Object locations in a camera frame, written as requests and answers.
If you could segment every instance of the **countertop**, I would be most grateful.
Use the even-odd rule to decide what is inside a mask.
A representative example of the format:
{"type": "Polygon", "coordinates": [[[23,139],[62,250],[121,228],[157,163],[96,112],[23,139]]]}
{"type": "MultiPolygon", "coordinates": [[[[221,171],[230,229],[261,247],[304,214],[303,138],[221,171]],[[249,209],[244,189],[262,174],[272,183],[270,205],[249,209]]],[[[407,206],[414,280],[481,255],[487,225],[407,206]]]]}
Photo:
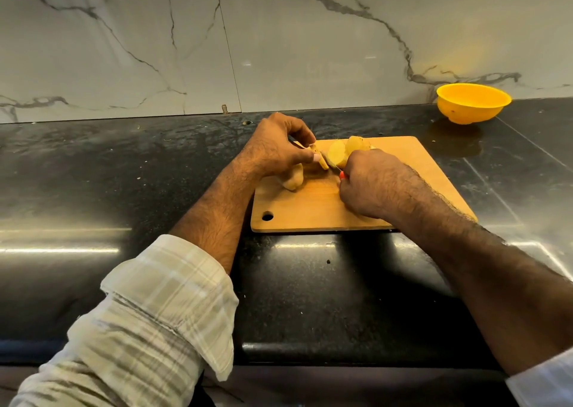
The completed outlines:
{"type": "MultiPolygon", "coordinates": [[[[317,138],[413,135],[491,231],[573,273],[573,99],[456,126],[435,105],[294,111],[317,138]]],[[[268,113],[0,125],[0,363],[38,364],[118,263],[166,233],[268,113]]],[[[399,232],[261,235],[231,277],[235,362],[498,369],[399,232]]]]}

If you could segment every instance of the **yellow bowl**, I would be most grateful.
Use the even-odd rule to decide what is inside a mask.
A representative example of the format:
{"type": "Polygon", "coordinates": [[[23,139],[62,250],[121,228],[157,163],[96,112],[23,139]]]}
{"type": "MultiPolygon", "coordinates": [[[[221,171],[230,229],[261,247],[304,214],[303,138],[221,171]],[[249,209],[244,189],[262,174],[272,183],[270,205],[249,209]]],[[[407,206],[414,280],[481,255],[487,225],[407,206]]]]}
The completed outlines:
{"type": "Polygon", "coordinates": [[[487,121],[511,102],[511,96],[489,85],[453,83],[438,87],[438,108],[454,123],[487,121]]]}

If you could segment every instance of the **marble tile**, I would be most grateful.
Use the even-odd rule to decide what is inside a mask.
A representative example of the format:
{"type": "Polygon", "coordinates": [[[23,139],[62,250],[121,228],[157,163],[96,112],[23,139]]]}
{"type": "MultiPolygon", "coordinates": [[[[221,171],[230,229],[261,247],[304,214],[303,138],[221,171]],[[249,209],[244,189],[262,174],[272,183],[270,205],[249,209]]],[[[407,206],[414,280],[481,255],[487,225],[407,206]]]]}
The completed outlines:
{"type": "Polygon", "coordinates": [[[571,0],[220,0],[243,111],[573,95],[571,0]]]}
{"type": "Polygon", "coordinates": [[[0,122],[240,111],[218,0],[0,0],[0,122]]]}

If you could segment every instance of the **plaid shirt sleeve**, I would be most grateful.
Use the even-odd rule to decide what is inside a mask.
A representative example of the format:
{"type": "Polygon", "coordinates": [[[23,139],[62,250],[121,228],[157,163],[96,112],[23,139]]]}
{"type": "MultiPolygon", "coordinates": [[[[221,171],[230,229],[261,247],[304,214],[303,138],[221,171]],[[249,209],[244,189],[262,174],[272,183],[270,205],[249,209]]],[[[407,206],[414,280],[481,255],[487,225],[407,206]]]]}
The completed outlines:
{"type": "Polygon", "coordinates": [[[573,348],[507,380],[521,407],[573,405],[573,348]]]}
{"type": "Polygon", "coordinates": [[[104,301],[76,320],[11,406],[185,406],[205,364],[227,378],[238,299],[206,252],[162,235],[101,288],[104,301]]]}

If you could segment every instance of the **hairy forearm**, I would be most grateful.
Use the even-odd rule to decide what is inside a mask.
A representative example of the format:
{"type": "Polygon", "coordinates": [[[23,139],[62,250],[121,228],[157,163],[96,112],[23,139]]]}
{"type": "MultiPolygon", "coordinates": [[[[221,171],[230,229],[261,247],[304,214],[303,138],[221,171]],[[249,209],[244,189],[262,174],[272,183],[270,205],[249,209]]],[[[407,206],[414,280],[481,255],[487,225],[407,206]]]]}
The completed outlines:
{"type": "Polygon", "coordinates": [[[440,267],[515,374],[573,346],[573,284],[420,190],[395,222],[440,267]]]}
{"type": "Polygon", "coordinates": [[[249,200],[260,174],[244,154],[224,168],[207,192],[170,231],[202,248],[229,273],[249,200]]]}

